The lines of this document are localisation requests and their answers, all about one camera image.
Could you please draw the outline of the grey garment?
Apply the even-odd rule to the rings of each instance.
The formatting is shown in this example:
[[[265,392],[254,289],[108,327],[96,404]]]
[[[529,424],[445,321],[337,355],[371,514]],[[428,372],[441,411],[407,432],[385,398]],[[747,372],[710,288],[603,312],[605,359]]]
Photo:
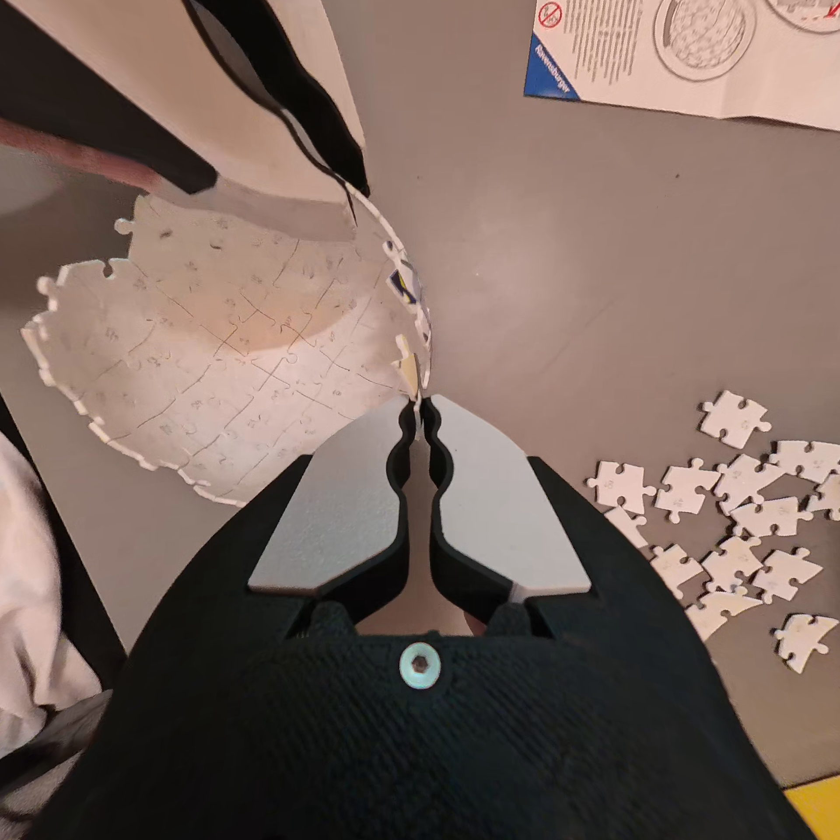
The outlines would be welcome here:
[[[1,838],[23,838],[87,750],[112,696],[107,689],[58,711],[1,761]]]

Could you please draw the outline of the colourful puzzle ball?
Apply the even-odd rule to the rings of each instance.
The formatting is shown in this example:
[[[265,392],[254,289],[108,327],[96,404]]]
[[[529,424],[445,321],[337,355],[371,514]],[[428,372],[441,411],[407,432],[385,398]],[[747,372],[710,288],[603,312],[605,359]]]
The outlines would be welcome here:
[[[105,445],[242,508],[300,455],[404,392],[404,334],[432,366],[406,249],[351,190],[348,241],[309,240],[139,196],[128,254],[43,276],[21,330],[42,382]]]

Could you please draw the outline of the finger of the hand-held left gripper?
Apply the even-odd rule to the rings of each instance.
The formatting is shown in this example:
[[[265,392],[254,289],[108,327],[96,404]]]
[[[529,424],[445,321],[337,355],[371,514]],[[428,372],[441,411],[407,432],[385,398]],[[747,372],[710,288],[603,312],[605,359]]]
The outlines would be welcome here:
[[[266,14],[256,72],[296,120],[320,161],[368,197],[364,133],[342,57],[320,1],[256,2]]]
[[[264,228],[356,228],[353,187],[322,163],[256,72],[256,2],[14,2],[217,173],[156,195]]]

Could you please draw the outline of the person's left hand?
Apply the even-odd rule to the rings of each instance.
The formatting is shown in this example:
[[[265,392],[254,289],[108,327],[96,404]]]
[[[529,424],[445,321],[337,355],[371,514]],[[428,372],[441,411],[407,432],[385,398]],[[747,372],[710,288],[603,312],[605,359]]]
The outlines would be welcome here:
[[[1,119],[1,145],[35,154],[75,172],[101,175],[108,180],[153,193],[165,180],[134,161],[95,150],[83,144],[26,128]]]

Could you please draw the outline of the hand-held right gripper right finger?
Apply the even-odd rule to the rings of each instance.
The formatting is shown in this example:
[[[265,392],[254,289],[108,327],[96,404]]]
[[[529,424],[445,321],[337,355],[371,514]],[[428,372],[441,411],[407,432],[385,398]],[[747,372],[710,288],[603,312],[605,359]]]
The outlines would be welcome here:
[[[438,592],[483,624],[502,604],[589,592],[525,452],[445,396],[424,398],[421,417],[436,486],[429,562]]]

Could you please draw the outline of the white instruction leaflet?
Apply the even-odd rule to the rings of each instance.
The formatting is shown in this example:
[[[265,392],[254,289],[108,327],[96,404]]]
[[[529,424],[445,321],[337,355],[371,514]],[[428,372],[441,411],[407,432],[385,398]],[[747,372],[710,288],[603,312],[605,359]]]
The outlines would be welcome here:
[[[523,92],[836,132],[839,2],[537,2]]]

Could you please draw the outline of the pile of white puzzle pieces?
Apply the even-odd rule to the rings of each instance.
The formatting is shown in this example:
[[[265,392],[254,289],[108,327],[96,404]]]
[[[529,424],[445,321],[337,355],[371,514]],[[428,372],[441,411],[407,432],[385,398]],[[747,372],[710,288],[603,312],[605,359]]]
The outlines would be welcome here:
[[[752,438],[772,431],[767,408],[729,389],[699,406],[697,431],[731,450],[713,465],[691,457],[670,465],[658,485],[644,467],[599,460],[584,479],[604,517],[648,556],[648,563],[678,602],[700,580],[702,589],[682,610],[703,642],[760,606],[790,605],[823,572],[812,551],[793,540],[815,517],[838,522],[838,444],[778,439],[767,455],[748,453]],[[678,542],[654,545],[643,526],[655,512],[679,525],[715,509],[726,522],[722,537],[694,557]]]

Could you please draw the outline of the person's white shirt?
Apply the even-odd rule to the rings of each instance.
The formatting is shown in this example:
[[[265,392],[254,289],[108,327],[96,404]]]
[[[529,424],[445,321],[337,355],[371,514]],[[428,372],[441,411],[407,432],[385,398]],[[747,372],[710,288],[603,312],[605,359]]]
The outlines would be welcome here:
[[[1,436],[1,742],[15,751],[62,711],[96,696],[99,678],[61,628],[58,552],[42,486]]]

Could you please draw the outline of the single puzzle piece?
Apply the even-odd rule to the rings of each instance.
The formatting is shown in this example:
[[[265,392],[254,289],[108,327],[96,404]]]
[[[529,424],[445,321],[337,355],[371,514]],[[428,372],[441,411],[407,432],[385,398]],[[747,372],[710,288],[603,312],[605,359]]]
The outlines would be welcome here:
[[[415,416],[415,439],[419,439],[422,435],[422,388],[421,388],[421,366],[418,358],[414,352],[411,351],[409,342],[404,334],[398,333],[395,336],[395,344],[400,352],[401,358],[392,362],[392,366],[401,376],[404,384],[404,392],[413,402],[413,410]]]

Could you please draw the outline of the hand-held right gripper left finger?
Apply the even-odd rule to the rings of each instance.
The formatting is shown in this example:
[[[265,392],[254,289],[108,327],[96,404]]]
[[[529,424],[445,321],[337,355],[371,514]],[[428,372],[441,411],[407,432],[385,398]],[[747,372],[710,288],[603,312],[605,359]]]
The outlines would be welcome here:
[[[338,602],[355,623],[395,600],[410,566],[403,488],[415,435],[415,404],[398,395],[321,444],[248,588]]]

